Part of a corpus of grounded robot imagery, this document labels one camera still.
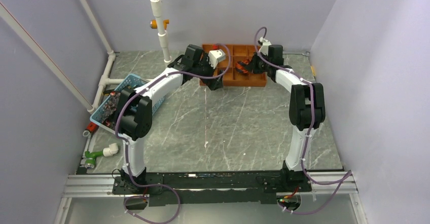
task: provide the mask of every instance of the wooden organizer box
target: wooden organizer box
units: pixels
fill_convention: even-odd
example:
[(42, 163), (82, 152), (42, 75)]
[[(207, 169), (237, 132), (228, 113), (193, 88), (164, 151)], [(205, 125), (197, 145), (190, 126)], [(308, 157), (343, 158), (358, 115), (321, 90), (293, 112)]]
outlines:
[[(251, 60), (251, 58), (254, 55), (255, 48), (253, 45), (234, 45), (234, 44), (226, 44), (228, 49), (230, 50), (231, 55), (231, 65), (230, 69), (227, 71), (227, 73), (223, 76), (223, 85), (224, 86), (252, 86), (252, 87), (265, 87), (267, 83), (266, 74), (240, 74), (236, 71), (235, 66), (238, 61), (243, 61), (245, 59)], [(205, 53), (208, 53), (212, 49), (212, 44), (203, 44), (202, 48), (204, 49)], [(220, 49), (226, 53), (226, 59), (221, 61), (217, 69), (215, 70), (215, 73), (213, 73), (214, 76), (218, 74), (218, 71), (225, 70), (228, 65), (228, 53), (225, 50), (224, 47), (219, 46)]]

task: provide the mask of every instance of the gray marble tabletop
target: gray marble tabletop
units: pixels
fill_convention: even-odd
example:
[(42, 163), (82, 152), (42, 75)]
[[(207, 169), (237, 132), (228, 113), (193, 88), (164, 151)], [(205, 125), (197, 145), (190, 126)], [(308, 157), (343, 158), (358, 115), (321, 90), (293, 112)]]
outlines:
[[(180, 54), (173, 51), (172, 57)], [(314, 80), (307, 57), (285, 55), (285, 64)], [(111, 78), (129, 73), (154, 78), (164, 70), (161, 51), (121, 52)], [(282, 167), (290, 148), (290, 94), (270, 79), (266, 87), (225, 87), (210, 91), (197, 79), (168, 94), (154, 114), (145, 141), (148, 171), (274, 170)], [(117, 142), (120, 152), (99, 157), (88, 173), (111, 173), (123, 164), (122, 143), (103, 129), (94, 134), (94, 150)], [(342, 165), (326, 119), (310, 148), (310, 169)]]

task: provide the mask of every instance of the blue plastic basket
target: blue plastic basket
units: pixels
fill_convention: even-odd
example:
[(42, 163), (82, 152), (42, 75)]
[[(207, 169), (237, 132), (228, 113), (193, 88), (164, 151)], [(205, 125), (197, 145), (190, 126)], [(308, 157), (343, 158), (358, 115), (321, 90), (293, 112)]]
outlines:
[[(121, 84), (119, 84), (115, 88), (115, 91), (121, 91), (126, 86), (131, 86), (134, 88), (138, 86), (143, 86), (144, 84), (146, 84), (146, 82), (142, 80), (140, 76), (137, 76), (131, 73), (124, 79), (124, 81)], [(108, 130), (109, 132), (114, 134), (115, 132), (112, 129), (108, 128), (107, 126), (103, 125), (101, 121), (101, 117), (103, 115), (103, 108), (104, 108), (103, 106), (110, 99), (110, 97), (111, 96), (108, 96), (106, 100), (104, 100), (103, 103), (97, 108), (97, 110), (91, 115), (90, 121), (97, 124), (100, 128), (104, 128), (105, 130)], [(157, 111), (157, 109), (160, 107), (163, 101), (164, 101), (164, 97), (154, 104), (154, 106), (152, 107), (152, 114), (154, 114)]]

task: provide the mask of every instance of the white wall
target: white wall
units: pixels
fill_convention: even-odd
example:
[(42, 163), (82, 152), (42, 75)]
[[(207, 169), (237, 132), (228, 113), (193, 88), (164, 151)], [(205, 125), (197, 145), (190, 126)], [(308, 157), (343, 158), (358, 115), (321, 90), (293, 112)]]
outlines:
[(430, 222), (430, 0), (337, 0), (311, 49), (369, 223)]
[[(92, 100), (107, 54), (78, 0), (1, 0)], [(0, 222), (52, 223), (89, 114), (0, 18)]]
[[(115, 51), (160, 50), (149, 0), (89, 0)], [(251, 44), (265, 25), (272, 43), (310, 49), (335, 0), (163, 0), (169, 47), (188, 44)]]

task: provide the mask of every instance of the wall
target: wall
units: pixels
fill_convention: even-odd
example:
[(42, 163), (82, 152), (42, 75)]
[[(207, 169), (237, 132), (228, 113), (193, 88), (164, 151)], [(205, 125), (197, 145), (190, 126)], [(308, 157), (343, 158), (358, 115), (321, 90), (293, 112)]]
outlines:
[[(107, 54), (78, 0), (1, 0), (93, 100)], [(52, 223), (89, 114), (0, 18), (0, 222)]]
[(337, 0), (311, 49), (369, 223), (429, 223), (430, 0)]
[[(89, 0), (115, 51), (160, 50), (149, 0)], [(272, 43), (310, 49), (335, 0), (163, 0), (169, 47), (190, 43), (251, 44), (261, 26)]]

